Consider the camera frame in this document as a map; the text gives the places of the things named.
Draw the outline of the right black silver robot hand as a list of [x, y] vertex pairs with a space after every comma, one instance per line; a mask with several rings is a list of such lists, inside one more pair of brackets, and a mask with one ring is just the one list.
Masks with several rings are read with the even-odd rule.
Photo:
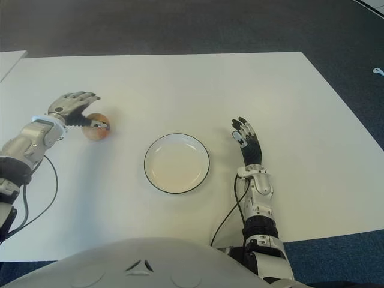
[[232, 120], [232, 137], [238, 143], [244, 160], [244, 165], [261, 165], [262, 149], [251, 124], [244, 118]]

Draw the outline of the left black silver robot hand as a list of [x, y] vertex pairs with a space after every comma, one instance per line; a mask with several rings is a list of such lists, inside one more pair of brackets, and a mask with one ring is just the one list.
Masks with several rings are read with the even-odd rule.
[[93, 92], [71, 92], [60, 96], [48, 108], [47, 115], [57, 118], [67, 126], [109, 129], [110, 125], [101, 120], [91, 120], [83, 111], [100, 99]]

